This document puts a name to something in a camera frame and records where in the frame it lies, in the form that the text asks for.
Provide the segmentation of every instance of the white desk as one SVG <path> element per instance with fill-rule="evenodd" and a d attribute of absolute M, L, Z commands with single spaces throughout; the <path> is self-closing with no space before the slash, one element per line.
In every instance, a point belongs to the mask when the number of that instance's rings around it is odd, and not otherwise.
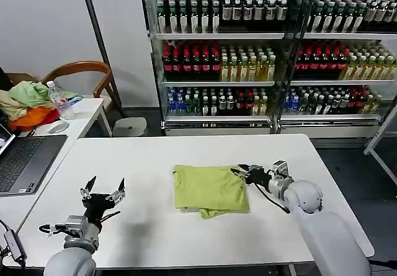
<path fill-rule="evenodd" d="M 0 197 L 0 217 L 10 228 L 14 229 L 15 231 L 20 228 L 27 215 L 35 205 L 35 202 L 44 191 L 45 186 L 51 180 L 54 172 L 61 164 L 63 158 L 68 154 L 68 151 L 73 146 L 74 142 L 78 138 L 86 135 L 98 116 L 102 116 L 102 114 L 104 116 L 102 107 L 103 104 L 103 99 L 92 98 L 83 99 L 72 106 L 75 118 L 68 121 L 69 127 L 63 132 L 59 133 L 67 135 L 68 137 L 35 194 Z M 52 126 L 56 124 L 58 124 L 58 122 L 38 127 L 36 129 L 35 136 L 48 135 L 48 130 L 50 130 Z M 4 246 L 4 238 L 2 236 L 0 236 L 0 240 L 2 246 Z"/>
<path fill-rule="evenodd" d="M 349 225 L 366 256 L 373 247 L 326 166 L 306 135 L 83 138 L 72 147 L 24 223 L 19 237 L 27 266 L 43 267 L 63 248 L 64 236 L 47 240 L 44 224 L 82 215 L 79 189 L 97 176 L 93 192 L 111 193 L 125 178 L 121 214 L 107 220 L 94 260 L 99 269 L 249 265 L 311 262 L 293 218 L 269 203 L 251 185 L 249 214 L 210 220 L 174 208 L 175 164 L 222 166 L 288 162 L 295 180 L 317 183 L 324 207 Z M 15 265 L 10 258 L 5 265 Z"/>

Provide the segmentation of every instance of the display cooler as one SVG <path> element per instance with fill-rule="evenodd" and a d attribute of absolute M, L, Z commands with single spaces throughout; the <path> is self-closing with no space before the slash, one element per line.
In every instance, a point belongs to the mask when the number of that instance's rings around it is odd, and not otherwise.
<path fill-rule="evenodd" d="M 372 137 L 397 93 L 394 1 L 143 0 L 165 135 Z"/>

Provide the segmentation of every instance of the orange cloth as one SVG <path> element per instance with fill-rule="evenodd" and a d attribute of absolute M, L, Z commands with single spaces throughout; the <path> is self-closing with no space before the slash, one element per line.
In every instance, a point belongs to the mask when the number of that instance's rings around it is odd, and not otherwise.
<path fill-rule="evenodd" d="M 46 107 L 28 108 L 26 116 L 17 120 L 8 120 L 11 130 L 29 131 L 42 122 L 51 123 L 58 117 L 58 111 Z"/>

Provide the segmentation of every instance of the laptop keyboard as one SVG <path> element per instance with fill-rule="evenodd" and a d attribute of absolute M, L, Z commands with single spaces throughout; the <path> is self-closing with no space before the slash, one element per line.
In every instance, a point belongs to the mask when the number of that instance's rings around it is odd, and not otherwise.
<path fill-rule="evenodd" d="M 44 140 L 45 138 L 41 136 L 16 139 L 7 147 L 4 157 L 0 156 L 0 192 L 10 191 Z"/>

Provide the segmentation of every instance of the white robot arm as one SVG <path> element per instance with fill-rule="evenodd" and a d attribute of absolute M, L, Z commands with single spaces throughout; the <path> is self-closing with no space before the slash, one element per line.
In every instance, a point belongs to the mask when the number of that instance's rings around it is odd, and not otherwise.
<path fill-rule="evenodd" d="M 294 181 L 285 161 L 273 168 L 240 165 L 247 184 L 255 183 L 287 206 L 322 276 L 371 276 L 370 264 L 344 221 L 322 206 L 323 193 L 307 180 Z"/>
<path fill-rule="evenodd" d="M 49 235 L 67 234 L 64 249 L 50 258 L 44 276 L 94 275 L 96 263 L 92 255 L 99 247 L 98 234 L 102 230 L 102 223 L 120 211 L 106 216 L 104 213 L 113 209 L 125 197 L 124 179 L 112 194 L 92 194 L 95 179 L 90 180 L 85 189 L 80 189 L 83 205 L 87 208 L 84 216 L 71 215 L 64 225 L 39 227 L 40 231 Z"/>

